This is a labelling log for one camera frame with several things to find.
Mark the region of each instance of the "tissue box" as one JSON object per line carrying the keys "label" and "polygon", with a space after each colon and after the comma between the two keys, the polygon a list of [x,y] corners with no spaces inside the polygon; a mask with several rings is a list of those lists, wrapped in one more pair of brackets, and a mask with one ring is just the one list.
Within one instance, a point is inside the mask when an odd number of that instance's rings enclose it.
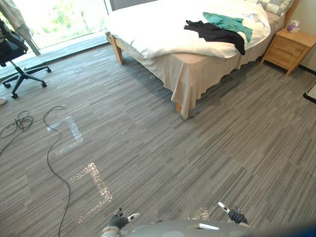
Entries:
{"label": "tissue box", "polygon": [[300,31],[299,24],[300,24],[299,21],[293,20],[293,21],[291,21],[291,25],[288,25],[286,27],[286,29],[287,29],[287,31],[289,31],[291,33],[297,33]]}
{"label": "tissue box", "polygon": [[294,27],[292,28],[292,30],[290,31],[291,33],[297,33],[300,31],[300,28],[299,27]]}

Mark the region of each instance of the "white bedsheet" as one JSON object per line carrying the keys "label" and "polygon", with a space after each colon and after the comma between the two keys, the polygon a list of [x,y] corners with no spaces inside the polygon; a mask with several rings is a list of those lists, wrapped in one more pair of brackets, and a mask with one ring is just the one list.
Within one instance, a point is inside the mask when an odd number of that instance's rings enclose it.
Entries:
{"label": "white bedsheet", "polygon": [[222,58],[239,52],[231,43],[206,42],[198,33],[184,30],[186,20],[203,21],[203,12],[243,18],[243,25],[253,30],[245,50],[263,41],[270,33],[265,10],[260,4],[244,0],[157,0],[112,12],[106,18],[106,32],[134,47],[144,58],[169,53],[195,53]]}

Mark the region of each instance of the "drawer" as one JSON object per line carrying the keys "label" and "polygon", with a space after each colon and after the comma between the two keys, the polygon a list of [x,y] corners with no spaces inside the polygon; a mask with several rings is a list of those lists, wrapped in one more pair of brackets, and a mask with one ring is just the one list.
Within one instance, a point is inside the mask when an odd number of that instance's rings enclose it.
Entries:
{"label": "drawer", "polygon": [[289,39],[285,39],[282,37],[277,37],[275,43],[273,44],[272,48],[281,49],[285,52],[292,54],[295,57],[300,56],[300,54],[305,49],[304,45],[299,43],[293,42]]}
{"label": "drawer", "polygon": [[266,58],[266,60],[285,69],[289,69],[294,64],[296,59],[297,57],[293,56],[292,54],[277,48],[272,48]]}

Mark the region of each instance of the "wall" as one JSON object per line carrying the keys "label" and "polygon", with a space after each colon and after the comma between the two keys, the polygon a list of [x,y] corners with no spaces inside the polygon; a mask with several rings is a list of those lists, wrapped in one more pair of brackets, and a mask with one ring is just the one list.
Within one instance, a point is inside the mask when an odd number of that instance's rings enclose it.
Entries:
{"label": "wall", "polygon": [[112,10],[118,10],[120,8],[133,6],[141,3],[146,3],[149,1],[155,1],[155,0],[110,0]]}
{"label": "wall", "polygon": [[[300,21],[300,31],[316,35],[316,0],[300,0],[291,20]],[[311,49],[301,65],[316,71],[316,46]]]}

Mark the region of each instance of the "black cable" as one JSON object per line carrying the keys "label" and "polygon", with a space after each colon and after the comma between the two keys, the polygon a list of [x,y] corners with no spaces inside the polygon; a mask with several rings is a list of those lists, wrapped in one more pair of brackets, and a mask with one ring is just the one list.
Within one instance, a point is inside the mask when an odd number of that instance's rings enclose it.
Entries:
{"label": "black cable", "polygon": [[[50,163],[49,163],[49,153],[50,151],[53,149],[53,147],[56,145],[56,143],[59,141],[60,137],[61,137],[61,132],[58,131],[57,129],[55,128],[52,128],[50,127],[45,118],[49,115],[50,112],[52,111],[56,111],[56,110],[63,110],[65,109],[64,106],[55,106],[53,108],[51,108],[49,111],[47,111],[44,116],[43,116],[43,119],[40,119],[40,120],[34,120],[34,118],[30,115],[30,112],[29,111],[22,111],[18,114],[17,118],[14,120],[14,122],[10,123],[9,125],[7,125],[6,127],[4,127],[1,131],[0,131],[0,138],[5,138],[5,137],[8,137],[10,135],[12,135],[13,133],[15,133],[16,131],[20,130],[21,132],[19,134],[17,134],[15,137],[13,137],[11,139],[11,141],[6,144],[6,146],[1,150],[0,152],[0,156],[1,154],[3,153],[3,151],[14,141],[15,138],[17,138],[18,136],[20,136],[23,132],[25,132],[28,128],[31,127],[31,125],[34,123],[34,122],[39,122],[39,121],[43,121],[45,123],[45,125],[58,132],[58,138],[56,139],[56,141],[53,143],[53,145],[49,148],[48,152],[47,152],[47,156],[46,156],[46,160],[47,160],[47,164],[48,164],[48,167],[50,169],[50,171],[55,175],[57,176],[59,179],[61,179],[68,187],[68,201],[67,201],[67,206],[66,206],[66,209],[65,209],[65,212],[64,212],[64,215],[63,215],[63,218],[60,222],[60,225],[59,225],[59,229],[58,229],[58,237],[60,237],[60,231],[61,231],[61,227],[63,225],[63,222],[64,222],[64,219],[65,219],[65,216],[66,216],[66,213],[67,213],[67,210],[68,210],[68,207],[69,207],[69,202],[70,202],[70,197],[71,197],[71,189],[70,189],[70,185],[69,183],[67,183],[66,180],[64,180],[62,177],[60,177],[51,167]],[[6,130],[10,130],[12,127],[15,128],[9,132],[8,134],[6,135],[3,135],[3,133],[5,133]]]}

